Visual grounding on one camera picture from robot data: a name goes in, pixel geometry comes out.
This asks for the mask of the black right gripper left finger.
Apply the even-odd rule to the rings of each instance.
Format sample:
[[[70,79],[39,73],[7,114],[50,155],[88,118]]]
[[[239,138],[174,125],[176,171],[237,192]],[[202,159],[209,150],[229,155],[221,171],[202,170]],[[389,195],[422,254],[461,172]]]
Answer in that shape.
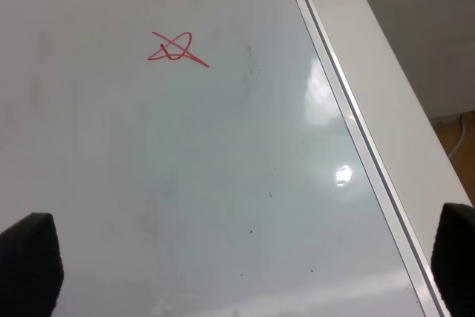
[[[51,316],[63,281],[52,214],[31,213],[1,233],[2,316]]]

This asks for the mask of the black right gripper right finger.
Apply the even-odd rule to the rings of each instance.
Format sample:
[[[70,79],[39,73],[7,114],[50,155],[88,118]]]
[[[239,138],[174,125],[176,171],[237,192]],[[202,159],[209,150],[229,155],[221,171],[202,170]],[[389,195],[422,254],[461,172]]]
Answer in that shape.
[[[474,207],[445,203],[430,261],[451,316],[474,315]]]

